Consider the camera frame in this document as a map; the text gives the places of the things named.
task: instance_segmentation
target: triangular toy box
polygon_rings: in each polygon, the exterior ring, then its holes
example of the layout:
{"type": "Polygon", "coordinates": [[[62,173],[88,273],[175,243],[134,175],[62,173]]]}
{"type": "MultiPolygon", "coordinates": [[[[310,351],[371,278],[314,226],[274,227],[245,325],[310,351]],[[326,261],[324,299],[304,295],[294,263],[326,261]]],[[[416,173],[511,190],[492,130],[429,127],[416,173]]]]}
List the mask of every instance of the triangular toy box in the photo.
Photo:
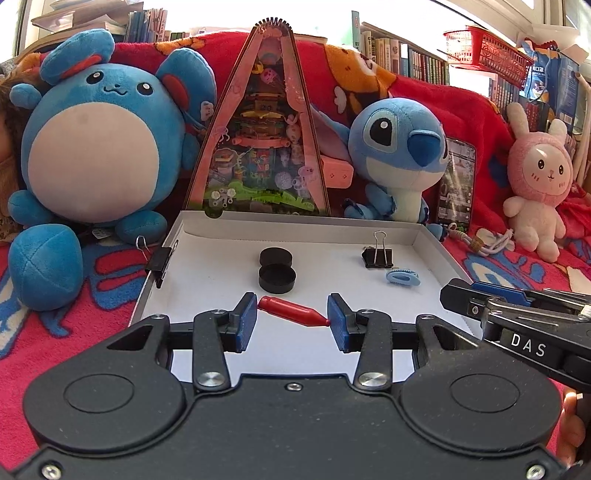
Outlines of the triangular toy box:
{"type": "Polygon", "coordinates": [[[254,26],[212,114],[186,209],[330,215],[326,187],[347,188],[353,170],[321,159],[285,21],[254,26]],[[345,181],[341,174],[335,182],[335,169],[347,172],[345,181]]]}

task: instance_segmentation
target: red crayon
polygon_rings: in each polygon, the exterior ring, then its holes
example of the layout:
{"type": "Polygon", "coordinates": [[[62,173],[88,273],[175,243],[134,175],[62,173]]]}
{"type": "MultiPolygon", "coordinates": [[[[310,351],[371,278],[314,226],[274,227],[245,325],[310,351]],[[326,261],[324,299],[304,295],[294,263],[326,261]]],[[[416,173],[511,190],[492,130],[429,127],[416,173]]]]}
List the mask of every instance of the red crayon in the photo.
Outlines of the red crayon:
{"type": "Polygon", "coordinates": [[[258,308],[263,312],[306,327],[328,327],[330,325],[330,322],[314,309],[277,297],[265,296],[261,298],[258,308]]]}

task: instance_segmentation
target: blue gripper pad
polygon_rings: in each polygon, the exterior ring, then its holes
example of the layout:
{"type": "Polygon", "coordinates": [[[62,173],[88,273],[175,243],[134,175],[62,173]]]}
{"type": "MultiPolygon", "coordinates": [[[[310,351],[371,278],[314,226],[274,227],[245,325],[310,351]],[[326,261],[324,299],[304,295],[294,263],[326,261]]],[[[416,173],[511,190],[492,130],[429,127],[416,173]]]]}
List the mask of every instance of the blue gripper pad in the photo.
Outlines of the blue gripper pad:
{"type": "Polygon", "coordinates": [[[337,347],[341,352],[348,352],[349,332],[347,331],[347,319],[332,295],[329,296],[326,303],[326,314],[337,347]]]}
{"type": "Polygon", "coordinates": [[[236,333],[236,351],[242,353],[246,350],[248,342],[251,340],[252,331],[255,328],[257,309],[257,299],[254,293],[250,294],[250,298],[243,298],[248,301],[240,315],[238,332],[236,333]]]}
{"type": "Polygon", "coordinates": [[[525,292],[514,288],[475,281],[472,284],[472,290],[481,291],[482,293],[488,293],[497,297],[503,297],[507,302],[514,305],[521,305],[522,307],[529,307],[531,304],[525,296],[525,292]]]}

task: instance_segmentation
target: pink bunny plush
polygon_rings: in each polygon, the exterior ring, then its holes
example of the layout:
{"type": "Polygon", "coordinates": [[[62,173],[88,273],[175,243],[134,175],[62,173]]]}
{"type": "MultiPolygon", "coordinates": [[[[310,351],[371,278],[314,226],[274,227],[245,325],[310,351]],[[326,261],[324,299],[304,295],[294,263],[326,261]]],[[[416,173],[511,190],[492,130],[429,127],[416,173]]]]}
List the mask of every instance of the pink bunny plush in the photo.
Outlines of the pink bunny plush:
{"type": "Polygon", "coordinates": [[[556,207],[573,182],[573,167],[564,148],[566,125],[554,119],[548,133],[530,133],[522,106],[507,106],[515,144],[509,151],[507,174],[515,193],[503,203],[515,242],[528,252],[534,250],[544,261],[554,263],[560,255],[555,238],[566,233],[556,207]]]}

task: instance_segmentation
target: bunny ear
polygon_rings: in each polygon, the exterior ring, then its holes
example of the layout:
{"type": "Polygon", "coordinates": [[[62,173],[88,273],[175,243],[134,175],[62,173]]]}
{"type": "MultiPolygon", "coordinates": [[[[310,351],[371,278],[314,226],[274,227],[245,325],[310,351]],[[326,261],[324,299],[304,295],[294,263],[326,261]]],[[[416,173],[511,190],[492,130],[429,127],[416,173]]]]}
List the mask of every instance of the bunny ear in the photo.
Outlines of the bunny ear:
{"type": "Polygon", "coordinates": [[[507,105],[506,112],[515,138],[523,137],[524,135],[530,133],[527,115],[525,114],[525,110],[523,110],[523,107],[520,103],[511,102],[509,105],[507,105]]]}
{"type": "Polygon", "coordinates": [[[556,137],[562,143],[565,142],[566,135],[568,134],[566,130],[566,125],[559,118],[555,118],[554,120],[552,120],[550,128],[548,129],[548,133],[553,137],[556,137]]]}

